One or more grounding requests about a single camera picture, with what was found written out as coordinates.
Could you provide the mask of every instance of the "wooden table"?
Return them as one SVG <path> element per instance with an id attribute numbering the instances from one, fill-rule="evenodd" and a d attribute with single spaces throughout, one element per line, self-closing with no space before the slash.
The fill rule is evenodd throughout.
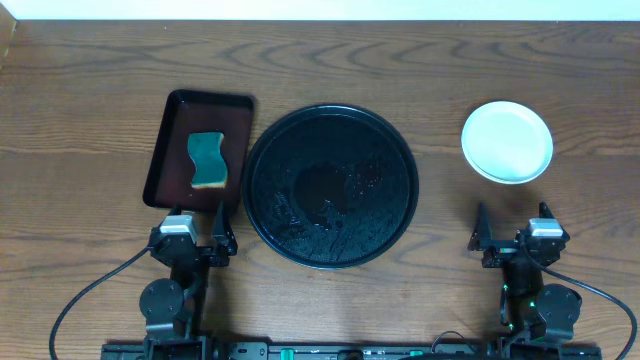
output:
<path id="1" fill-rule="evenodd" d="M 368 108 L 402 133 L 420 172 L 407 233 L 354 269 L 289 262 L 240 209 L 239 254 L 210 279 L 204 324 L 215 334 L 389 343 L 504 331 L 500 271 L 466 251 L 479 200 L 504 237 L 548 202 L 572 235 L 553 268 L 640 313 L 638 23 L 26 21 L 0 71 L 1 358 L 46 358 L 64 305 L 165 216 L 141 196 L 176 88 L 253 94 L 251 144 L 305 105 Z M 531 106 L 552 130 L 552 164 L 529 184 L 491 183 L 461 154 L 466 117 L 497 99 Z M 60 357 L 141 339 L 140 292 L 168 273 L 145 257 L 88 294 L 62 324 Z M 629 321 L 580 293 L 575 339 L 612 358 Z"/>

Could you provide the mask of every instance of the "dark brown rectangular tray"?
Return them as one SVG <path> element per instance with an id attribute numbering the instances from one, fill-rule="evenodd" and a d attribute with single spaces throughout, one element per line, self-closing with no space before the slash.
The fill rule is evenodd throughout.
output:
<path id="1" fill-rule="evenodd" d="M 175 90 L 169 94 L 142 194 L 151 207 L 215 213 L 224 201 L 229 214 L 238 208 L 242 168 L 253 123 L 253 99 L 242 95 Z M 190 134 L 222 132 L 220 147 L 228 169 L 219 189 L 194 189 L 195 165 L 187 152 Z"/>

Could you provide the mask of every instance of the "round black tray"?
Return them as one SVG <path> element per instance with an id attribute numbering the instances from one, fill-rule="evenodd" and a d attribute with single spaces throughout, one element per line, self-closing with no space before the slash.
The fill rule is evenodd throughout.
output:
<path id="1" fill-rule="evenodd" d="M 344 105 L 285 116 L 258 139 L 243 179 L 244 204 L 275 251 L 315 268 L 363 264 L 411 222 L 418 171 L 381 117 Z"/>

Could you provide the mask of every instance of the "green sponge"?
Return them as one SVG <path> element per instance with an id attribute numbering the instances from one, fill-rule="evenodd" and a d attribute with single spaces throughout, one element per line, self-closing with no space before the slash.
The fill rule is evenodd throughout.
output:
<path id="1" fill-rule="evenodd" d="M 191 187 L 223 188 L 227 184 L 227 164 L 220 155 L 220 145 L 224 134 L 219 132 L 189 135 L 187 152 L 196 166 L 191 179 Z"/>

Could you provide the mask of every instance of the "cable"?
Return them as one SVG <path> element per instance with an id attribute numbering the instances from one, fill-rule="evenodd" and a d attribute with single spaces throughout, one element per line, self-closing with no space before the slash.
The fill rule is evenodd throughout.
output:
<path id="1" fill-rule="evenodd" d="M 625 356 L 627 356 L 627 353 L 631 350 L 631 347 L 633 346 L 633 342 L 636 340 L 636 335 L 638 333 L 638 322 L 636 320 L 636 316 L 633 314 L 633 311 L 631 311 L 631 309 L 629 309 L 629 307 L 623 303 L 622 301 L 616 299 L 615 297 L 607 294 L 606 292 L 597 289 L 591 285 L 585 284 L 582 281 L 578 281 L 576 279 L 572 279 L 566 275 L 562 275 L 560 273 L 557 273 L 553 270 L 549 270 L 546 267 L 540 265 L 540 263 L 538 263 L 532 256 L 531 254 L 529 254 L 529 249 L 527 249 L 527 245 L 525 244 L 525 242 L 522 242 L 521 245 L 521 249 L 523 250 L 523 253 L 525 255 L 525 257 L 527 258 L 527 260 L 529 260 L 529 262 L 533 265 L 533 267 L 535 267 L 536 269 L 546 272 L 547 274 L 557 277 L 560 280 L 564 280 L 566 282 L 568 282 L 569 284 L 573 284 L 576 286 L 579 286 L 583 289 L 589 290 L 594 294 L 600 295 L 603 298 L 611 301 L 612 303 L 618 305 L 620 308 L 622 308 L 622 310 L 624 310 L 624 312 L 627 313 L 627 315 L 629 316 L 629 320 L 631 320 L 631 335 L 629 336 L 629 340 L 627 341 L 627 344 L 624 346 L 624 348 L 622 349 L 622 351 L 620 352 L 620 355 L 618 355 L 618 357 L 616 359 L 624 359 Z"/>
<path id="2" fill-rule="evenodd" d="M 142 249 L 142 251 L 140 251 L 139 253 L 134 255 L 127 262 L 125 262 L 124 264 L 118 266 L 117 269 L 113 270 L 112 272 L 106 274 L 105 276 L 103 276 L 100 279 L 98 279 L 98 280 L 94 281 L 93 283 L 91 283 L 91 285 L 89 285 L 86 288 L 84 288 L 84 290 L 80 291 L 78 293 L 78 295 L 76 295 L 73 299 L 71 299 L 71 301 L 69 301 L 67 306 L 64 307 L 64 309 L 62 310 L 62 312 L 58 316 L 58 319 L 56 320 L 56 323 L 53 325 L 53 328 L 51 329 L 51 335 L 49 336 L 49 355 L 51 356 L 51 360 L 58 360 L 58 356 L 56 355 L 56 346 L 55 346 L 56 334 L 58 333 L 58 328 L 60 327 L 60 324 L 62 323 L 62 320 L 67 315 L 69 310 L 71 310 L 73 305 L 75 305 L 78 302 L 78 300 L 80 300 L 89 291 L 93 290 L 93 288 L 95 288 L 96 286 L 102 284 L 105 280 L 108 280 L 113 275 L 119 273 L 120 271 L 126 269 L 129 265 L 133 264 L 136 260 L 138 260 L 140 257 L 142 257 L 142 255 L 146 254 L 147 251 L 149 251 L 149 248 L 145 247 L 144 249 Z"/>
<path id="3" fill-rule="evenodd" d="M 462 338 L 462 341 L 464 341 L 465 345 L 467 345 L 467 347 L 469 348 L 469 350 L 471 350 L 472 353 L 476 354 L 476 350 L 473 348 L 473 346 L 471 346 L 471 343 L 469 342 L 469 340 L 467 340 L 459 332 L 453 331 L 453 330 L 445 331 L 442 334 L 438 335 L 438 337 L 433 341 L 433 344 L 431 344 L 431 353 L 432 354 L 436 353 L 436 345 L 438 345 L 438 342 L 440 342 L 440 339 L 442 339 L 442 337 L 447 335 L 447 334 L 456 334 L 456 335 L 460 336 Z"/>

